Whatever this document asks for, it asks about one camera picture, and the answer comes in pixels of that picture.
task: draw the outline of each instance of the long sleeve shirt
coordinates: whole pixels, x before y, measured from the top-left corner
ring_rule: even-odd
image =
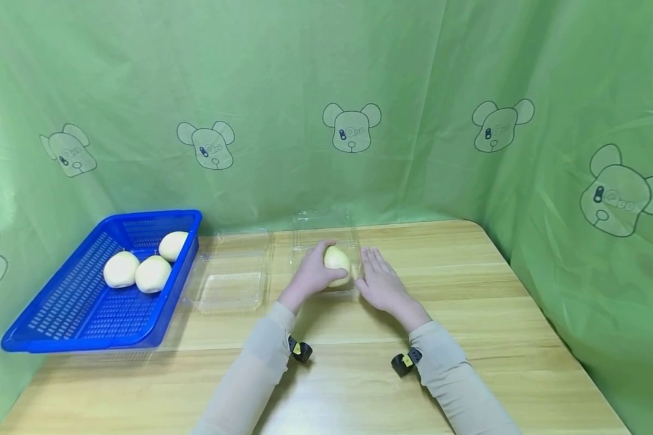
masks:
[[[294,314],[278,302],[273,304],[221,380],[192,435],[252,433],[287,370],[288,336],[294,325]],[[430,321],[409,339],[423,354],[417,365],[421,384],[438,401],[456,435],[521,433],[445,328]]]

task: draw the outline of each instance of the blue basket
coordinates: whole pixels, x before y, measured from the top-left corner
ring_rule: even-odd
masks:
[[[120,214],[101,221],[2,337],[7,352],[83,352],[157,347],[167,331],[198,251],[198,210]],[[165,235],[187,231],[164,289],[145,294],[103,280],[111,256],[154,255]]]

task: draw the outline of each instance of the green curtain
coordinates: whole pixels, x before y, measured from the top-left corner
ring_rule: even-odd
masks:
[[[332,206],[477,221],[653,434],[653,0],[0,0],[0,337],[108,214]]]

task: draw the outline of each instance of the wooden table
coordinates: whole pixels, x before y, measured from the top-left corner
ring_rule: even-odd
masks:
[[[450,330],[524,434],[629,434],[476,224],[387,225],[359,236]],[[267,305],[291,276],[290,234],[272,244]],[[179,307],[161,352],[48,358],[0,434],[186,434],[261,314]],[[408,343],[387,316],[322,297],[303,307],[293,335],[312,345],[312,363],[291,361],[255,434],[451,433],[418,376],[392,371]]]

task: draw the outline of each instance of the clear plastic container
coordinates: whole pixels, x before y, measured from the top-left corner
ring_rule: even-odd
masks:
[[[238,315],[264,306],[271,233],[218,234],[201,243],[185,298],[203,314]]]
[[[324,297],[357,298],[355,279],[360,275],[360,240],[353,214],[345,209],[301,211],[293,218],[293,251],[290,266],[293,274],[300,266],[305,253],[320,240],[336,241],[336,247],[343,251],[351,261],[351,279],[336,288],[327,288],[318,293]]]

